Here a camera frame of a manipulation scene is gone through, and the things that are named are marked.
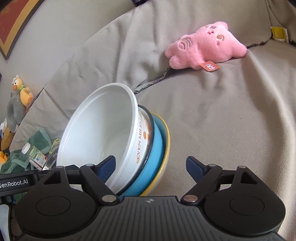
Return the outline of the pink plush toy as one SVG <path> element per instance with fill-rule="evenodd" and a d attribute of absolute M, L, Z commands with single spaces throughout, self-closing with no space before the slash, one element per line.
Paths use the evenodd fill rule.
<path fill-rule="evenodd" d="M 210 61 L 223 63 L 231 58 L 243 58 L 247 47 L 229 31 L 226 22 L 218 21 L 205 25 L 196 32 L 183 35 L 165 50 L 172 69 L 192 68 L 201 70 Z"/>

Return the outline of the framed red yellow picture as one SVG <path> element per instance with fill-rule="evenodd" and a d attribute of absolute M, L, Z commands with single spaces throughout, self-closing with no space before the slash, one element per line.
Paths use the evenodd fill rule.
<path fill-rule="evenodd" d="M 44 1 L 1 1 L 1 54 L 8 60 L 25 26 Z"/>

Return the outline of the blue enamel bowl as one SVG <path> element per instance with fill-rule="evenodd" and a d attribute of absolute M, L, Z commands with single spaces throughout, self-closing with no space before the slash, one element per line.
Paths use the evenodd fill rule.
<path fill-rule="evenodd" d="M 144 119 L 147 120 L 149 130 L 151 131 L 149 135 L 145 134 L 149 139 L 148 150 L 139 171 L 133 176 L 128 185 L 117 193 L 120 199 L 125 196 L 140 196 L 158 172 L 164 154 L 163 138 L 156 122 L 152 118 L 152 114 L 144 106 L 139 105 L 138 109 L 140 114 L 144 116 Z"/>

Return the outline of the stainless steel bowl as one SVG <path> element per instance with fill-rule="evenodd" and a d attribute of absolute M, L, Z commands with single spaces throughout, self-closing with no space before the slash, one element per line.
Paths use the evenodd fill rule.
<path fill-rule="evenodd" d="M 57 161 L 57 155 L 58 155 L 58 149 L 55 149 L 52 154 L 49 155 L 48 159 L 46 160 L 42 171 L 52 169 L 53 167 L 56 166 L 56 161 Z"/>

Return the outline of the grey plush toy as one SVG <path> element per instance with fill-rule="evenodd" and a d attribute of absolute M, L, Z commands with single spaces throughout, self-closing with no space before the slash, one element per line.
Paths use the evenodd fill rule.
<path fill-rule="evenodd" d="M 20 99 L 20 94 L 18 92 L 11 92 L 11 97 L 6 109 L 6 119 L 12 133 L 16 132 L 25 117 L 25 110 L 25 106 Z"/>

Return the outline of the yellow rimmed ceramic bowl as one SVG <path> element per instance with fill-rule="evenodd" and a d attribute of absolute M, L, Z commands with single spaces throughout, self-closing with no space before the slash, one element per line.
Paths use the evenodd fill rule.
<path fill-rule="evenodd" d="M 148 187 L 140 194 L 140 196 L 149 196 L 160 183 L 168 165 L 170 149 L 171 149 L 171 135 L 170 135 L 168 125 L 166 124 L 164 119 L 158 114 L 156 113 L 151 113 L 151 114 L 163 138 L 164 154 L 163 154 L 163 159 L 161 161 L 161 165 L 158 169 L 158 172 L 156 173 L 155 177 L 153 178 L 151 183 L 148 185 Z"/>

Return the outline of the grey sofa cover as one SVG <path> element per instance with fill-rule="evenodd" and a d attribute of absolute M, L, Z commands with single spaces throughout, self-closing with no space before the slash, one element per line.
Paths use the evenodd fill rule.
<path fill-rule="evenodd" d="M 178 70 L 137 95 L 171 133 L 165 174 L 153 195 L 182 196 L 194 182 L 187 156 L 225 169 L 245 165 L 284 202 L 280 235 L 295 240 L 295 47 L 271 38 L 284 27 L 295 41 L 288 1 L 148 1 L 112 21 L 53 75 L 23 119 L 11 150 L 37 129 L 62 135 L 94 90 L 119 82 L 143 86 L 168 67 L 165 49 L 182 35 L 223 21 L 249 47 L 214 72 Z"/>

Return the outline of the yellow bird plush toy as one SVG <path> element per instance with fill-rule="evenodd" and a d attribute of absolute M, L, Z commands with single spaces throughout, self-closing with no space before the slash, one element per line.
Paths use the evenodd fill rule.
<path fill-rule="evenodd" d="M 18 90 L 20 92 L 21 103 L 25 107 L 28 107 L 34 98 L 34 95 L 29 89 L 29 87 L 25 87 L 25 85 L 23 85 L 23 81 L 18 75 L 16 75 L 15 78 L 13 78 L 12 85 L 13 90 Z"/>

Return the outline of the white capped supplement bottle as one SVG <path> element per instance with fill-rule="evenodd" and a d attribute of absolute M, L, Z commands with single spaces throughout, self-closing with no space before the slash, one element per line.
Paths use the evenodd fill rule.
<path fill-rule="evenodd" d="M 34 145 L 26 143 L 22 148 L 22 154 L 38 170 L 42 170 L 47 157 Z"/>

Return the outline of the green cloth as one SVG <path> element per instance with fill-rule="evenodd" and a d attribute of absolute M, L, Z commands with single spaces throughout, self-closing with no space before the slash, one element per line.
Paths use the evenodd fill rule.
<path fill-rule="evenodd" d="M 8 160 L 1 165 L 1 174 L 12 174 L 37 169 L 44 170 L 48 156 L 60 144 L 61 139 L 50 139 L 42 128 L 31 136 L 22 149 L 11 152 Z"/>

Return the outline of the white plastic bowl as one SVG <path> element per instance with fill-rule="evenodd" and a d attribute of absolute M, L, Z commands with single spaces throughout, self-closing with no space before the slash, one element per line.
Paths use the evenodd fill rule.
<path fill-rule="evenodd" d="M 122 83 L 92 92 L 75 110 L 58 149 L 58 166 L 99 164 L 112 155 L 115 171 L 106 185 L 121 191 L 140 167 L 137 160 L 139 112 L 135 95 Z"/>

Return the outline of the yellow white small toy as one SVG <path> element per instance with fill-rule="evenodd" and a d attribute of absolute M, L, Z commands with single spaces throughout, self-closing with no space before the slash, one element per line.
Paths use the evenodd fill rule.
<path fill-rule="evenodd" d="M 272 38 L 278 42 L 289 43 L 288 32 L 284 27 L 270 26 L 272 32 Z"/>

